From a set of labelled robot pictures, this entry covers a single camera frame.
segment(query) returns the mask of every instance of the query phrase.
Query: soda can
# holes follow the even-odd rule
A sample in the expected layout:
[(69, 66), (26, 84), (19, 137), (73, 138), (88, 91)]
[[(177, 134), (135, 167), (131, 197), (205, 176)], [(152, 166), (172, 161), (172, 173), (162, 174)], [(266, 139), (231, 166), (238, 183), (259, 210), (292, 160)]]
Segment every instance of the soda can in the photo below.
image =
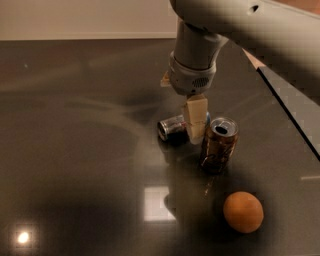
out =
[(202, 141), (200, 166), (219, 174), (226, 167), (238, 140), (238, 125), (227, 117), (218, 117), (206, 128)]
[[(207, 112), (206, 124), (209, 125), (210, 121), (210, 113)], [(184, 121), (183, 115), (159, 121), (157, 127), (159, 137), (162, 141), (172, 140), (182, 134), (187, 136), (187, 123)]]

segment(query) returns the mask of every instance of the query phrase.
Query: orange ball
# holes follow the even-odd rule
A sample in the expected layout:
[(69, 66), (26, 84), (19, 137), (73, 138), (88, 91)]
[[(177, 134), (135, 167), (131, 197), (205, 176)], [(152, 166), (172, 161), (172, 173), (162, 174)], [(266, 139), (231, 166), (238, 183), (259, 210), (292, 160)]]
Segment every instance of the orange ball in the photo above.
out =
[(260, 201), (247, 192), (235, 192), (227, 197), (223, 214), (228, 224), (241, 233), (256, 231), (264, 218)]

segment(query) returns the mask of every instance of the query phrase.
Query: upright can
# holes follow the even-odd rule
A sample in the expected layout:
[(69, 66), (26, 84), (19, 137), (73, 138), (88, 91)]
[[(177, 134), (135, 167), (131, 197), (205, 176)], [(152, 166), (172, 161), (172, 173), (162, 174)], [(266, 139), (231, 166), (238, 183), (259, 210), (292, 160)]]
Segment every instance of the upright can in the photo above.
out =
[(200, 155), (203, 170), (219, 174), (226, 167), (238, 140), (238, 125), (227, 117), (211, 121), (205, 131)]

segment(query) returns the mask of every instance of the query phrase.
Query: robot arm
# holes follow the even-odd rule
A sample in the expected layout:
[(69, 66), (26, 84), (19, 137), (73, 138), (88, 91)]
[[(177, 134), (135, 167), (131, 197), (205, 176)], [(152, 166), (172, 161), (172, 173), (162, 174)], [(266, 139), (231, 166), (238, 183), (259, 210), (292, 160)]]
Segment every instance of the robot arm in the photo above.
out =
[(169, 80), (178, 94), (207, 90), (234, 41), (320, 105), (320, 16), (270, 0), (170, 0), (181, 18)]

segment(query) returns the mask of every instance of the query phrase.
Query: can lid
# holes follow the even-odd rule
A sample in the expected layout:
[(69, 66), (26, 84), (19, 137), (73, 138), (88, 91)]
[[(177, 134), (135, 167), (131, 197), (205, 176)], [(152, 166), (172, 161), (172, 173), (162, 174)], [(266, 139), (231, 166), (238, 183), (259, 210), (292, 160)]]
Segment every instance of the can lid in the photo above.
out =
[(238, 125), (228, 117), (218, 117), (210, 124), (213, 133), (222, 137), (231, 137), (238, 133)]

